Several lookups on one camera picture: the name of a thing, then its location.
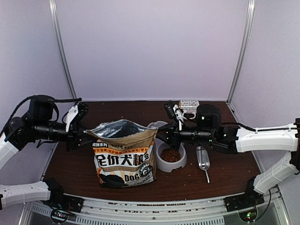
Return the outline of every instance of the dry dog food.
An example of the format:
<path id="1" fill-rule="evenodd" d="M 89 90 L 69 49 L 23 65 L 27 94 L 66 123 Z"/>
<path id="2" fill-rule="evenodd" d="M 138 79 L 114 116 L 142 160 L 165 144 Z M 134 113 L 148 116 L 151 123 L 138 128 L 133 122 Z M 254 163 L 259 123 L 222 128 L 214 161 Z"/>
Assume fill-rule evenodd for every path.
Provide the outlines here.
<path id="1" fill-rule="evenodd" d="M 161 152 L 160 157 L 169 163 L 175 163 L 181 158 L 180 153 L 176 149 L 164 149 Z"/>
<path id="2" fill-rule="evenodd" d="M 100 184 L 124 188 L 156 179 L 154 140 L 158 129 L 128 120 L 102 123 L 88 134 L 98 140 L 92 144 Z"/>

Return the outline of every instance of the kibble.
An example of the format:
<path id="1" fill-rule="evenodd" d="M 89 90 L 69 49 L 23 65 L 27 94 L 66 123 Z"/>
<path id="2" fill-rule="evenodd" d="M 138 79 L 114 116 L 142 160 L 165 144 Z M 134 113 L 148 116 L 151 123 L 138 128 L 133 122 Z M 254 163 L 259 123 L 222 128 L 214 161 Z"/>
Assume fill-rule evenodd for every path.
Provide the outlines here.
<path id="1" fill-rule="evenodd" d="M 161 154 L 160 157 L 169 163 L 174 163 L 180 160 L 180 153 L 175 150 L 175 149 L 164 149 Z"/>

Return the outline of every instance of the robotic arm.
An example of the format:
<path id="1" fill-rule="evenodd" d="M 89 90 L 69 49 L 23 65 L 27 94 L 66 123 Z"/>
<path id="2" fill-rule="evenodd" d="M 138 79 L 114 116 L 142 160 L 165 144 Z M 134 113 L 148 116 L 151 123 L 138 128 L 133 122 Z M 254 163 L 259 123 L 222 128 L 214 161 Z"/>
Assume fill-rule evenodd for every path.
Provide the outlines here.
<path id="1" fill-rule="evenodd" d="M 183 112 L 171 101 L 165 110 L 174 122 L 160 127 L 157 138 L 178 149 L 181 142 L 202 145 L 224 154 L 238 154 L 254 150 L 286 150 L 286 155 L 266 172 L 251 178 L 245 193 L 225 198 L 227 211 L 241 210 L 264 202 L 263 194 L 285 178 L 300 170 L 300 118 L 294 124 L 282 127 L 256 128 L 228 127 L 221 123 L 220 109 L 203 104 L 198 106 L 196 125 L 188 126 L 180 119 Z"/>
<path id="2" fill-rule="evenodd" d="M 30 100 L 28 111 L 22 117 L 13 117 L 16 110 Z M 21 151 L 27 143 L 35 143 L 37 147 L 43 143 L 66 142 L 67 150 L 80 148 L 92 141 L 83 131 L 86 129 L 81 119 L 88 113 L 88 106 L 81 99 L 56 100 L 50 96 L 31 96 L 23 100 L 14 110 L 0 135 L 0 169 L 6 162 Z M 65 114 L 66 122 L 58 122 L 59 110 L 55 103 L 75 102 Z M 51 120 L 53 111 L 56 119 Z M 64 195 L 63 188 L 55 179 L 39 181 L 33 184 L 5 186 L 0 185 L 0 210 L 12 204 L 42 200 L 56 209 L 66 210 L 70 205 L 72 211 L 80 212 L 83 199 Z"/>
<path id="3" fill-rule="evenodd" d="M 25 101 L 30 100 L 29 110 L 22 117 L 13 114 Z M 88 106 L 81 99 L 56 100 L 50 96 L 32 96 L 23 100 L 14 110 L 0 132 L 0 169 L 27 143 L 39 140 L 43 143 L 66 142 L 67 150 L 80 148 L 94 141 L 85 134 L 86 127 L 81 123 L 88 112 Z M 55 103 L 75 102 L 65 114 L 65 122 L 58 122 L 59 111 Z M 287 154 L 266 172 L 248 181 L 245 193 L 225 198 L 227 211 L 240 210 L 263 203 L 263 194 L 290 175 L 300 170 L 299 130 L 300 119 L 294 124 L 282 127 L 250 128 L 242 124 L 221 123 L 220 109 L 203 104 L 197 108 L 195 125 L 183 122 L 187 118 L 171 101 L 165 109 L 174 122 L 160 127 L 157 138 L 178 149 L 180 143 L 202 145 L 207 149 L 224 154 L 238 154 L 253 150 L 286 150 Z M 52 119 L 53 111 L 57 116 Z M 16 203 L 42 200 L 54 209 L 80 212 L 83 199 L 63 194 L 63 188 L 54 179 L 33 184 L 4 186 L 0 185 L 0 210 Z"/>

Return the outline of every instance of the brown tabletop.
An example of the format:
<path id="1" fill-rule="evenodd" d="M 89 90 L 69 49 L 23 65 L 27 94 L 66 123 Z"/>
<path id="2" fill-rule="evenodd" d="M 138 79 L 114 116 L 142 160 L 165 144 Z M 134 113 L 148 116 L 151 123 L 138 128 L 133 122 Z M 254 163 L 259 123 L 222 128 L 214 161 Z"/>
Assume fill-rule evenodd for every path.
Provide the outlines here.
<path id="1" fill-rule="evenodd" d="M 164 102 L 88 102 L 90 111 L 83 122 L 91 128 L 101 122 L 121 118 L 147 126 L 149 123 L 170 121 L 164 111 Z M 219 107 L 222 122 L 234 122 L 225 102 L 202 102 Z M 258 175 L 259 169 L 251 152 L 238 155 L 209 151 L 210 184 L 205 172 L 197 168 L 196 146 L 186 145 L 187 164 L 172 173 L 157 169 L 157 181 L 137 187 L 122 189 L 103 188 L 99 184 L 93 161 L 91 146 L 71 152 L 59 143 L 50 161 L 45 178 L 54 177 L 65 189 L 65 193 L 90 198 L 119 201 L 177 201 L 211 198 L 241 193 L 248 179 Z"/>

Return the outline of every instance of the white wall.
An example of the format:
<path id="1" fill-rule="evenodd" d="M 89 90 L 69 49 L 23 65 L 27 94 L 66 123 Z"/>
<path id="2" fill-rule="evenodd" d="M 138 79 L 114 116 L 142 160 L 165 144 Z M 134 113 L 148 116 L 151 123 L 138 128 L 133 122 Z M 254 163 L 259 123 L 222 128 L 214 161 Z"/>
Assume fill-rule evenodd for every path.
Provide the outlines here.
<path id="1" fill-rule="evenodd" d="M 256 1 L 254 24 L 233 106 L 253 127 L 294 123 L 300 117 L 300 1 Z M 257 153 L 265 169 L 284 152 Z M 300 224 L 300 177 L 279 185 L 292 224 Z"/>
<path id="2" fill-rule="evenodd" d="M 226 100 L 248 0 L 58 0 L 71 77 L 86 100 Z"/>
<path id="3" fill-rule="evenodd" d="M 0 0 L 0 128 L 15 106 L 35 94 L 70 98 L 48 0 Z M 62 111 L 69 106 L 62 106 Z M 22 115 L 27 106 L 17 115 Z M 0 171 L 0 184 L 39 181 L 52 145 L 29 144 Z M 22 205 L 0 211 L 0 224 L 18 222 Z"/>

